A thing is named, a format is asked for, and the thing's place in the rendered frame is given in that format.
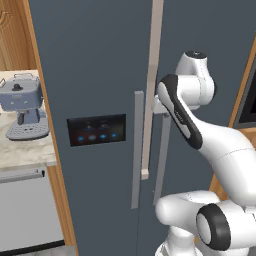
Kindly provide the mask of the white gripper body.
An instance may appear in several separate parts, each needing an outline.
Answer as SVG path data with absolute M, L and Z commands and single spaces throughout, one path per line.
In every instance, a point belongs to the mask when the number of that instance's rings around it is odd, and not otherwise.
M 154 102 L 152 105 L 152 112 L 154 114 L 167 114 L 167 109 L 163 106 L 161 101 L 159 100 L 159 97 L 157 95 L 154 96 Z

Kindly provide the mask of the beige fridge door edge strip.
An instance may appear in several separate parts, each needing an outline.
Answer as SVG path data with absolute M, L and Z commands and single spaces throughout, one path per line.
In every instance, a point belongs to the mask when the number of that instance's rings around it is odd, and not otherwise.
M 164 7 L 164 0 L 152 0 L 149 62 L 148 62 L 148 73 L 147 73 L 142 166 L 141 166 L 142 180 L 146 180 L 149 178 L 149 155 L 150 155 L 152 116 L 153 116 L 152 105 L 154 103 L 155 82 L 156 82 L 158 63 L 159 63 L 163 7 Z

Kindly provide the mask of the dark grey freezer door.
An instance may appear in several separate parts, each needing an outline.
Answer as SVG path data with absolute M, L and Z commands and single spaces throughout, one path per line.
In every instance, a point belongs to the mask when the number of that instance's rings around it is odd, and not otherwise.
M 152 0 L 29 0 L 79 256 L 136 256 L 134 93 Z

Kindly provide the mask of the dark grey fridge door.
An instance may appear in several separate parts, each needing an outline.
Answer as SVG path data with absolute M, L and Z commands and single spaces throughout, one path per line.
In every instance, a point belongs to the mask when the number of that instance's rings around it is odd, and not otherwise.
M 195 114 L 227 126 L 255 33 L 256 0 L 164 0 L 156 82 L 175 71 L 183 52 L 205 53 L 218 91 L 213 102 Z M 154 256 L 168 232 L 157 220 L 153 205 L 162 119 L 152 116 L 149 178 L 140 187 L 137 256 Z M 206 190 L 211 180 L 211 167 L 171 122 L 161 196 Z

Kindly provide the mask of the wooden oven cabinet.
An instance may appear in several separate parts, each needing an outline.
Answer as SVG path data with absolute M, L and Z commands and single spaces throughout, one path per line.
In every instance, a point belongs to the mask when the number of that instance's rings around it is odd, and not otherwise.
M 244 95 L 245 87 L 246 87 L 246 82 L 249 79 L 249 73 L 252 69 L 252 64 L 254 59 L 256 58 L 256 37 L 253 40 L 252 47 L 249 53 L 248 60 L 246 62 L 246 66 L 244 69 L 244 74 L 242 77 L 242 81 L 240 84 L 240 88 L 238 90 L 238 93 L 236 95 L 236 100 L 233 106 L 233 110 L 231 112 L 230 116 L 230 121 L 228 123 L 229 127 L 233 127 L 235 123 L 235 119 L 238 115 L 238 110 L 240 109 L 241 101 L 242 101 L 242 96 Z M 241 129 L 241 132 L 246 135 L 250 140 L 252 140 L 254 143 L 256 143 L 256 127 L 252 128 L 243 128 Z M 212 181 L 209 187 L 209 190 L 212 192 L 215 192 L 217 196 L 221 200 L 227 200 L 228 195 L 223 189 L 222 185 L 220 184 L 219 180 L 217 179 L 216 175 L 213 175 Z

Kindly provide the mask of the black built-in oven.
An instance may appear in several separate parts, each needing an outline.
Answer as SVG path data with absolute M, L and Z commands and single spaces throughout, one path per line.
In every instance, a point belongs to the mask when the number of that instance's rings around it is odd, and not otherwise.
M 256 126 L 256 64 L 253 64 L 241 103 L 237 112 L 234 127 L 237 129 Z

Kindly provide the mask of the wooden fridge side panel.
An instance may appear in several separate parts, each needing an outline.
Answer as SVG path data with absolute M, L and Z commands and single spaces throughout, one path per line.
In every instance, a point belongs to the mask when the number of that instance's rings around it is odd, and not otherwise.
M 73 222 L 72 222 L 72 217 L 71 217 L 71 212 L 70 212 L 70 207 L 68 202 L 68 196 L 66 193 L 66 187 L 65 187 L 64 177 L 62 173 L 59 150 L 58 150 L 58 145 L 56 141 L 50 106 L 48 102 L 44 75 L 42 71 L 41 59 L 40 59 L 36 34 L 34 30 L 34 24 L 33 24 L 32 15 L 31 15 L 30 3 L 29 3 L 29 0 L 22 0 L 22 2 L 23 2 L 26 20 L 28 24 L 28 30 L 29 30 L 29 34 L 32 42 L 36 68 L 38 70 L 39 77 L 40 77 L 41 88 L 42 88 L 42 93 L 44 97 L 46 113 L 48 117 L 48 123 L 50 126 L 50 134 L 52 136 L 53 147 L 54 147 L 54 152 L 56 156 L 56 165 L 49 166 L 47 168 L 48 176 L 49 176 L 52 192 L 54 195 L 55 204 L 57 207 L 58 217 L 60 220 L 65 244 L 67 246 L 73 246 L 75 249 L 76 256 L 79 256 L 76 236 L 74 232 L 74 227 L 73 227 Z

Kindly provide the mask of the blue-grey coffee machine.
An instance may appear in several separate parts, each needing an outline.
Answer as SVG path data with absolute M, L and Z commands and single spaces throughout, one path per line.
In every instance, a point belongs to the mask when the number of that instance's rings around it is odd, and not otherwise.
M 2 109 L 16 112 L 16 120 L 6 132 L 9 140 L 29 141 L 49 135 L 48 119 L 42 103 L 43 94 L 38 76 L 22 73 L 0 81 Z

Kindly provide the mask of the grey dishwasher front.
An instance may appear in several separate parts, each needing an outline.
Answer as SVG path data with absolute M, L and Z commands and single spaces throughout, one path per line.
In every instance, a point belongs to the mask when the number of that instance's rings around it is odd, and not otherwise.
M 7 171 L 0 176 L 44 170 L 42 178 L 0 184 L 0 256 L 15 256 L 65 244 L 47 169 Z

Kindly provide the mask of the wooden wall cupboard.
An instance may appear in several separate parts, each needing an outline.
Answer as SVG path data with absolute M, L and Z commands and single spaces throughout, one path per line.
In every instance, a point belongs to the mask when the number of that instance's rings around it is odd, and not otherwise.
M 0 71 L 35 68 L 23 0 L 0 0 Z

